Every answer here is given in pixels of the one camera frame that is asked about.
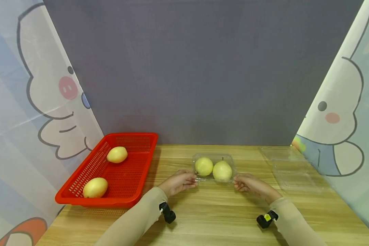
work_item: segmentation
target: gray wall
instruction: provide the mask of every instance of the gray wall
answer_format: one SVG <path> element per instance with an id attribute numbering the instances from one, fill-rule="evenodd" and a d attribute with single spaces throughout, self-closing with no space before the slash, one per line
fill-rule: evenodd
<path id="1" fill-rule="evenodd" d="M 289 145 L 359 0 L 44 0 L 104 134 Z"/>

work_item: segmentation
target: basket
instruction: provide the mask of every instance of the basket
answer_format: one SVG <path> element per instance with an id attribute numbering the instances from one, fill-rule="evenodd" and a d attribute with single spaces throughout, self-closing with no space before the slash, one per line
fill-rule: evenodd
<path id="1" fill-rule="evenodd" d="M 57 192 L 56 202 L 83 207 L 133 207 L 141 198 L 157 140 L 154 133 L 106 135 Z M 128 156 L 122 163 L 110 163 L 107 154 L 118 146 L 125 147 Z M 97 177 L 108 182 L 104 196 L 84 198 L 83 187 Z"/>

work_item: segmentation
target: pink cheek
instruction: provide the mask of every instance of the pink cheek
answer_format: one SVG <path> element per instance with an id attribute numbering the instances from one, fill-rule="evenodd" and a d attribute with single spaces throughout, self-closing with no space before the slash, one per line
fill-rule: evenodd
<path id="1" fill-rule="evenodd" d="M 62 77 L 59 80 L 59 91 L 63 98 L 67 100 L 72 100 L 78 95 L 78 87 L 75 84 L 75 81 L 67 76 Z"/>
<path id="2" fill-rule="evenodd" d="M 337 124 L 340 121 L 340 116 L 339 114 L 335 113 L 335 112 L 329 112 L 326 116 L 325 116 L 325 120 L 330 123 L 330 124 Z"/>

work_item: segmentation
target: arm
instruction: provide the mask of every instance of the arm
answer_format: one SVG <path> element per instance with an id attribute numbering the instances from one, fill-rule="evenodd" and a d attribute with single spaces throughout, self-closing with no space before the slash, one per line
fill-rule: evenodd
<path id="1" fill-rule="evenodd" d="M 290 246 L 327 245 L 308 225 L 304 217 L 288 199 L 282 197 L 270 204 L 271 210 L 279 216 L 275 221 L 277 230 Z"/>
<path id="2" fill-rule="evenodd" d="M 238 191 L 252 192 L 270 205 L 271 210 L 278 215 L 278 219 L 275 222 L 277 229 L 283 235 L 283 238 L 286 239 L 288 245 L 326 245 L 320 236 L 308 225 L 295 205 L 269 184 L 251 174 L 239 174 L 234 177 L 234 186 Z"/>
<path id="3" fill-rule="evenodd" d="M 108 228 L 96 246 L 130 246 L 159 219 L 159 205 L 167 196 L 158 187 L 148 191 L 142 199 Z"/>
<path id="4" fill-rule="evenodd" d="M 198 185 L 195 174 L 180 170 L 158 187 L 148 191 L 142 199 L 118 218 L 100 237 L 95 246 L 132 246 L 159 219 L 159 205 L 167 198 Z"/>

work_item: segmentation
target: hand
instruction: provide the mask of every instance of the hand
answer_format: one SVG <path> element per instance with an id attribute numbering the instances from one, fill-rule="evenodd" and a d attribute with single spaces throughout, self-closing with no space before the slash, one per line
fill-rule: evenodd
<path id="1" fill-rule="evenodd" d="M 158 188 L 165 192 L 167 197 L 178 194 L 180 191 L 192 189 L 198 185 L 197 176 L 187 170 L 179 170 L 166 181 L 159 184 Z"/>
<path id="2" fill-rule="evenodd" d="M 255 176 L 252 176 L 251 174 L 236 175 L 234 177 L 234 187 L 237 191 L 252 192 L 256 197 L 266 201 L 268 205 L 283 197 L 278 191 L 272 188 L 272 186 L 256 178 Z"/>

